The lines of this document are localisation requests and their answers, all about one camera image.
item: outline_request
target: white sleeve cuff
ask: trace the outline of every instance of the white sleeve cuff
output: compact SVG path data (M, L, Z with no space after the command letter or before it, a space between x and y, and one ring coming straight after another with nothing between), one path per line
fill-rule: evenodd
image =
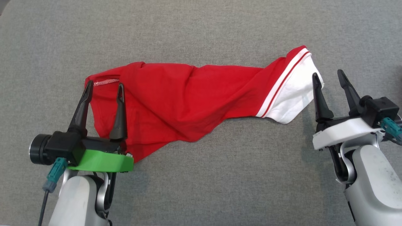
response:
M313 73L318 74L324 87L322 77L307 49L303 49L293 60L268 94L273 99L267 97L270 99L270 106L262 117L269 117L283 124L292 121L314 99Z

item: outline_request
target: gray cloth background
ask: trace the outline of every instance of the gray cloth background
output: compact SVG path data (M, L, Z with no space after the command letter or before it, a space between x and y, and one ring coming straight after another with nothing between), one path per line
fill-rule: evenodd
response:
M67 128L87 76L135 61L265 67L306 45L335 115L348 112L339 68L361 96L402 106L401 11L398 0L12 0L0 16L0 225L37 224L50 167L31 164L28 146ZM231 119L171 143L117 176L110 219L354 225L330 154L313 150L315 125L310 104L287 125ZM381 149L401 176L401 148Z

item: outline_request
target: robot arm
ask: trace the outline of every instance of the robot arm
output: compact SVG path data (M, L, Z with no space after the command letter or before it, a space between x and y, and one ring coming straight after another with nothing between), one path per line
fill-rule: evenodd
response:
M342 70L338 78L349 103L349 116L333 119L313 75L316 150L328 149L337 181L357 226L397 226L402 222L402 182L381 152L378 139L401 144L399 107L386 97L360 98Z
M115 123L109 139L87 137L86 117L92 98L93 81L89 81L67 132L39 134L32 141L30 159L35 164L53 167L44 184L45 198L39 224L42 224L47 195L55 189L64 173L59 199L49 225L108 226L117 173L133 170L134 159L126 156L127 120L123 84L117 92ZM79 171L94 175L78 176Z

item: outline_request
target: black cable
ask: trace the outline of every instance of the black cable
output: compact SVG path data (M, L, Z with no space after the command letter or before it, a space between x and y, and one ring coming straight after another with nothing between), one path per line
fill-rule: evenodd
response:
M390 141L393 142L393 143L395 143L395 144L397 144L397 145L401 145L401 146L402 146L402 143L400 143L400 142L397 141L396 139L390 139Z
M47 197L49 196L49 190L45 191L45 196L43 197L43 203L41 208L41 214L39 215L39 223L38 226L42 226L43 215L45 214L45 208L47 203Z

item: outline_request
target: teal connector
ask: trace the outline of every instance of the teal connector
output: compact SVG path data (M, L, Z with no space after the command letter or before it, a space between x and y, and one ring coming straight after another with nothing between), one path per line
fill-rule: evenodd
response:
M42 189L44 191L49 191L49 193L53 193L56 188L57 182L60 177L63 175L64 171L67 168L67 161L65 158L57 158L53 163L53 166L47 175L47 181L43 185Z
M381 121L381 127L385 132L391 134L399 142L402 142L402 128L399 127L392 119L384 118Z

